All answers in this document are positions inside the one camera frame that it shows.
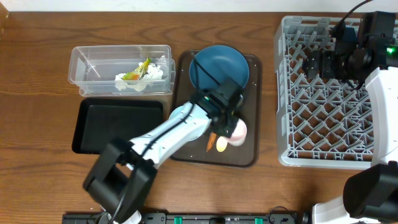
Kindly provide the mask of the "grey dishwasher rack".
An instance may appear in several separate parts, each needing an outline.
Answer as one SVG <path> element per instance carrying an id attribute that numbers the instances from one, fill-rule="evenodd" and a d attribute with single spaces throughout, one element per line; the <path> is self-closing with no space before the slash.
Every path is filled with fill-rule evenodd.
<path id="1" fill-rule="evenodd" d="M 274 37 L 277 153 L 284 166 L 364 170 L 374 149 L 369 95 L 336 79 L 308 78 L 314 50 L 333 50 L 336 17 L 285 16 Z"/>

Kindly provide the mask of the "black tray bin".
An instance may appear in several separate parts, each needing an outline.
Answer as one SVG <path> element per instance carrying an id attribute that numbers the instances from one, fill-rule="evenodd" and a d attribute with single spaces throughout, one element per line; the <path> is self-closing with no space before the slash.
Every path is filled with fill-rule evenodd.
<path id="1" fill-rule="evenodd" d="M 159 101 L 86 98 L 80 103 L 72 151 L 100 154 L 114 138 L 128 141 L 163 122 Z"/>

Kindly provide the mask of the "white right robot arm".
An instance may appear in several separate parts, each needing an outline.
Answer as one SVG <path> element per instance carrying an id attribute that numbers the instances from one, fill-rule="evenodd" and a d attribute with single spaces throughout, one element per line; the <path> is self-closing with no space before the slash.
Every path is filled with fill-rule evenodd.
<path id="1" fill-rule="evenodd" d="M 342 19 L 330 29 L 334 50 L 314 50 L 303 63 L 309 78 L 359 81 L 371 102 L 374 149 L 370 168 L 350 177 L 343 195 L 314 205 L 302 223 L 394 223 L 397 221 L 396 15 L 368 12 L 359 29 Z"/>

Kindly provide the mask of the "dark blue plate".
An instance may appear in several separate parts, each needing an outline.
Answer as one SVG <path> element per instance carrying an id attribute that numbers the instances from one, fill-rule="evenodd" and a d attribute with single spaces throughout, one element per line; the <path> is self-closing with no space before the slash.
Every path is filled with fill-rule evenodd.
<path id="1" fill-rule="evenodd" d="M 189 68 L 190 81 L 197 90 L 216 89 L 225 80 L 232 80 L 244 88 L 249 76 L 244 55 L 226 45 L 212 45 L 200 50 Z"/>

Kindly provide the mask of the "dark brown serving tray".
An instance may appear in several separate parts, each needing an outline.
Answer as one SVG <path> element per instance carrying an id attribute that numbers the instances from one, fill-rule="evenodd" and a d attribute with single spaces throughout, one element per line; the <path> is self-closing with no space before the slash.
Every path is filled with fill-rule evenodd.
<path id="1" fill-rule="evenodd" d="M 175 77 L 176 87 L 174 88 L 171 110 L 186 103 L 195 92 L 188 69 L 192 61 L 192 55 L 198 50 L 186 50 L 178 59 L 177 74 Z M 206 146 L 209 139 L 209 132 L 194 141 L 186 143 L 171 158 L 176 161 L 211 164 L 216 166 L 228 166 L 246 168 L 252 166 L 259 155 L 259 130 L 261 122 L 261 85 L 262 85 L 262 63 L 258 57 L 245 54 L 250 76 L 244 87 L 244 103 L 236 115 L 241 118 L 247 127 L 247 135 L 244 143 L 240 146 L 227 145 L 223 152 L 217 151 L 214 147 L 209 151 Z"/>

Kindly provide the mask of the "yellow plastic spoon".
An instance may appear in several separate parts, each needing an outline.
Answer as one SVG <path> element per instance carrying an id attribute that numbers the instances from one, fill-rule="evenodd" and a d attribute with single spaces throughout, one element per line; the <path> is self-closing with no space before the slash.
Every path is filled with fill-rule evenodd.
<path id="1" fill-rule="evenodd" d="M 228 146 L 228 141 L 223 136 L 220 136 L 216 142 L 216 149 L 218 152 L 223 152 Z"/>

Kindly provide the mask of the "colourful snack wrapper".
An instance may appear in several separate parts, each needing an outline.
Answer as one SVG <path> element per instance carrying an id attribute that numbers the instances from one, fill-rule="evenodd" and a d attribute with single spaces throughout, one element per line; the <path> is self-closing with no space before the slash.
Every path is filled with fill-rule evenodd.
<path id="1" fill-rule="evenodd" d="M 147 73 L 151 61 L 151 58 L 147 58 L 146 61 L 138 66 L 134 71 L 126 73 L 123 76 L 123 80 L 140 80 Z"/>

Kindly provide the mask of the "clear plastic waste bin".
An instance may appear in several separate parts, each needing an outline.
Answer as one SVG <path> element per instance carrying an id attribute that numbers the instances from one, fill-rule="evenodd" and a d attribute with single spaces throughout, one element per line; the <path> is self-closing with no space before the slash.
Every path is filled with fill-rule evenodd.
<path id="1" fill-rule="evenodd" d="M 147 58 L 160 65 L 161 80 L 152 80 L 142 91 L 119 91 L 115 76 L 134 71 Z M 170 95 L 174 88 L 175 61 L 168 45 L 99 45 L 72 50 L 68 80 L 80 88 L 82 96 Z"/>

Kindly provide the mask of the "pink cup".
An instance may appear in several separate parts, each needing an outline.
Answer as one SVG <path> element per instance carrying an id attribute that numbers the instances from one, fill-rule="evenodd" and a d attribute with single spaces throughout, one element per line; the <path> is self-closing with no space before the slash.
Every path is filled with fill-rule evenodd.
<path id="1" fill-rule="evenodd" d="M 227 143 L 232 146 L 241 146 L 245 142 L 247 131 L 246 123 L 239 119 L 231 137 L 226 139 Z"/>

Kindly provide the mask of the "light blue rice bowl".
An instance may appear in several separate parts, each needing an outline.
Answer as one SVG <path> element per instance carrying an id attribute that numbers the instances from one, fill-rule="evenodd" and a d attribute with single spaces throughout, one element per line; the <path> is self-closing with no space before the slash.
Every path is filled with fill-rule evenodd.
<path id="1" fill-rule="evenodd" d="M 191 104 L 179 106 L 170 114 L 169 120 L 180 121 L 180 124 L 167 133 L 173 141 L 185 144 L 196 140 L 205 132 L 206 120 L 199 117 L 197 107 L 190 112 L 191 107 Z"/>

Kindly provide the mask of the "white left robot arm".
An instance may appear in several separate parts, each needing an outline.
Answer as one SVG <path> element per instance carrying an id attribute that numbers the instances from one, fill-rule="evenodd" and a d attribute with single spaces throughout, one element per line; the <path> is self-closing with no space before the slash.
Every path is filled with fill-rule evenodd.
<path id="1" fill-rule="evenodd" d="M 212 90 L 195 90 L 167 121 L 128 141 L 114 139 L 101 152 L 83 188 L 108 215 L 109 223 L 139 223 L 159 167 L 207 130 L 231 137 L 243 102 L 243 88 L 227 79 Z"/>

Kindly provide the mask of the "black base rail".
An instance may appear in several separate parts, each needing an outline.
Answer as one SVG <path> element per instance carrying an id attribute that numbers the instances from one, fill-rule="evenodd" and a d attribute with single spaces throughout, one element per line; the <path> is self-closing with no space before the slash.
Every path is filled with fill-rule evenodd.
<path id="1" fill-rule="evenodd" d="M 184 215 L 165 213 L 145 213 L 141 215 L 139 224 L 295 224 L 297 214 L 274 213 L 268 215 Z M 108 223 L 110 216 L 98 214 L 64 214 L 62 224 L 97 224 Z"/>

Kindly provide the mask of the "white paper napkin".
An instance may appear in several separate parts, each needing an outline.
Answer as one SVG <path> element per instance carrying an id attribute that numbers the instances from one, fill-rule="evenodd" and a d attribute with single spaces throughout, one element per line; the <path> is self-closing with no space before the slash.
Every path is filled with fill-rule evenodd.
<path id="1" fill-rule="evenodd" d="M 160 69 L 160 65 L 150 63 L 147 73 L 140 80 L 123 80 L 126 73 L 120 73 L 115 76 L 115 87 L 121 91 L 127 88 L 132 88 L 136 91 L 142 91 L 147 85 L 152 85 L 152 80 L 161 80 L 164 72 Z"/>

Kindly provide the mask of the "orange carrot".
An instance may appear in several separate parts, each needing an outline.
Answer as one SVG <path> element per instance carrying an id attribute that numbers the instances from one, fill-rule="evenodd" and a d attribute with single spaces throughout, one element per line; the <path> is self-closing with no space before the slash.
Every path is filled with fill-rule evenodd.
<path id="1" fill-rule="evenodd" d="M 208 143 L 206 145 L 206 151 L 209 151 L 213 147 L 213 145 L 214 145 L 214 143 L 216 141 L 216 138 L 217 138 L 217 134 L 216 133 L 210 133 L 209 140 L 208 140 Z"/>

